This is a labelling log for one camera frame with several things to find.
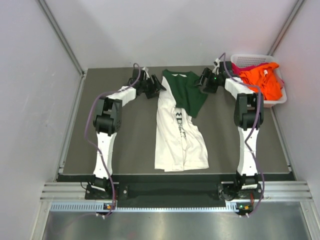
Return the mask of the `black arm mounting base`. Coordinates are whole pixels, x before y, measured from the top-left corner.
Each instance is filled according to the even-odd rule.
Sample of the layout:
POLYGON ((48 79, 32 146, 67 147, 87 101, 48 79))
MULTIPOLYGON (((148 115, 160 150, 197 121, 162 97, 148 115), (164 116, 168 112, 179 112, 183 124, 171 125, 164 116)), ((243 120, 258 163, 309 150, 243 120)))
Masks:
POLYGON ((263 186, 258 175, 239 174, 116 174, 113 180, 89 175, 87 200, 115 199, 119 207, 156 207, 259 199, 263 186))

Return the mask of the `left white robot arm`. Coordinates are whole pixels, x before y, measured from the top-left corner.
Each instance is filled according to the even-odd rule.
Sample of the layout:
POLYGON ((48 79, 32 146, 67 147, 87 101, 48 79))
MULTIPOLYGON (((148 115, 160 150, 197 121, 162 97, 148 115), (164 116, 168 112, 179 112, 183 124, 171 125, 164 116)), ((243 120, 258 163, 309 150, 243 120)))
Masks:
POLYGON ((132 77, 126 85, 115 91, 103 92, 93 101, 87 120, 92 120, 97 143, 88 138, 89 122, 85 126, 84 138, 96 150, 96 163, 90 187, 102 198, 116 200, 112 158, 115 139, 122 124, 123 107, 141 94, 151 99, 166 90, 156 75, 149 74, 147 67, 141 68, 135 63, 132 77))

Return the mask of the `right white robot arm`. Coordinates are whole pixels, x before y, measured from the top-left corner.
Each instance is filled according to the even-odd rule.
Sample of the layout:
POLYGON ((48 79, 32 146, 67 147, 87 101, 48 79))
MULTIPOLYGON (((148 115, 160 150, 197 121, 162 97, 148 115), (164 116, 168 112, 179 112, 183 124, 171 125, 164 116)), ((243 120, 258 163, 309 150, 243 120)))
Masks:
POLYGON ((239 133, 239 163, 236 170, 233 192, 245 198, 261 188, 258 178, 257 140, 264 121, 264 97, 251 90, 240 79, 233 77, 226 67, 206 67, 195 85, 205 93, 216 93, 223 87, 235 99, 233 120, 239 133))

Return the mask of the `white and green t-shirt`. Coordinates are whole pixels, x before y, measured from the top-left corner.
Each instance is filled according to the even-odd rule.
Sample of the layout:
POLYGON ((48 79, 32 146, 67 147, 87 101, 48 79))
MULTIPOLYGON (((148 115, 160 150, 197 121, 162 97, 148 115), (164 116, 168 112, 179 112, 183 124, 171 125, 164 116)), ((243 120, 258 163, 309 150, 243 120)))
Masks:
POLYGON ((209 168, 208 150, 202 133, 193 124, 208 95, 192 72, 162 71, 165 91, 159 93, 156 111, 154 168, 183 172, 209 168))

